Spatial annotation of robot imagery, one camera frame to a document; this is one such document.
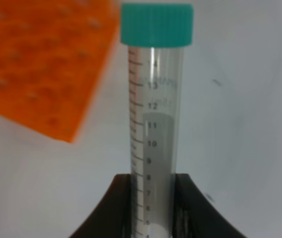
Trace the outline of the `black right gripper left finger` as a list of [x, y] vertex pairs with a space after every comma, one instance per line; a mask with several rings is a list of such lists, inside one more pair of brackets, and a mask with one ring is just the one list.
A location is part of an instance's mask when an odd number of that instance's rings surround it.
[[71, 238], [131, 237], [131, 175], [114, 176], [105, 195]]

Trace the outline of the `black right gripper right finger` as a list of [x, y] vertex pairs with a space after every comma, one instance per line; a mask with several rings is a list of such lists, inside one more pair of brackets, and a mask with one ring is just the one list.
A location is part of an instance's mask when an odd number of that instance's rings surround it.
[[174, 238], [245, 238], [207, 200], [188, 174], [176, 174]]

